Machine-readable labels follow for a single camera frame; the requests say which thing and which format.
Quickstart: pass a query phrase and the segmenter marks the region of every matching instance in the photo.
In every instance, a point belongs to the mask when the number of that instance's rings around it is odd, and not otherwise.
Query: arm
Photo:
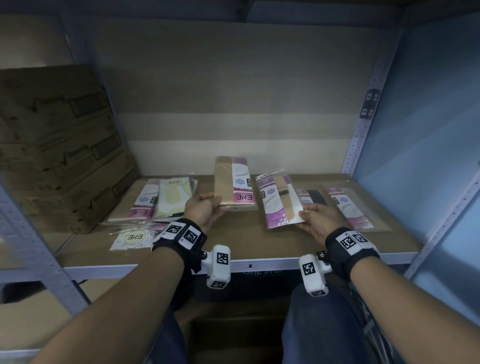
[[[320,244],[342,226],[336,209],[305,205],[299,227]],[[359,260],[350,278],[392,344],[408,364],[480,362],[480,329],[377,257]]]
[[[191,198],[185,218],[207,232],[223,212],[213,193]],[[32,364],[140,363],[145,359],[184,270],[167,247],[155,249],[132,272],[75,316]]]

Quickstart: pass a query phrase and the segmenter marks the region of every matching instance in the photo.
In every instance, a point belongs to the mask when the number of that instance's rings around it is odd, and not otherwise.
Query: wrist strap
[[[353,266],[368,256],[380,258],[375,245],[358,231],[349,228],[338,228],[325,239],[326,258],[332,270],[341,279],[350,282]]]
[[[187,218],[180,218],[171,222],[155,238],[152,251],[159,247],[167,247],[180,255],[185,265],[184,274],[190,269],[198,273],[202,267],[202,248],[207,236],[200,227]]]

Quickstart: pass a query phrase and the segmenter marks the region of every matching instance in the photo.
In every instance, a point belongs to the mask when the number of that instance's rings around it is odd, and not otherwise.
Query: leg
[[[168,309],[146,364],[187,364],[187,348],[173,312]]]
[[[329,294],[311,297],[303,284],[292,293],[282,333],[283,364],[367,364],[361,323],[333,284]]]

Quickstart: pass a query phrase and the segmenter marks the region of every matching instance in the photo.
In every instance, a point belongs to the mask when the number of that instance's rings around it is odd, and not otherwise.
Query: stack of cardboard boxes
[[[0,174],[41,231],[89,232],[136,179],[84,66],[0,71]]]

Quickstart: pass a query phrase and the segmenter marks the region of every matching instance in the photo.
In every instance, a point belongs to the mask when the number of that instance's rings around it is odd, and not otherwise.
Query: hand
[[[299,212],[299,215],[305,222],[296,225],[313,235],[320,244],[324,245],[327,236],[336,229],[348,226],[344,217],[333,207],[321,204],[308,204],[303,205],[303,209],[303,211]]]
[[[197,194],[185,204],[183,217],[200,226],[204,234],[207,234],[214,221],[225,214],[218,208],[222,197],[214,195],[213,192]]]

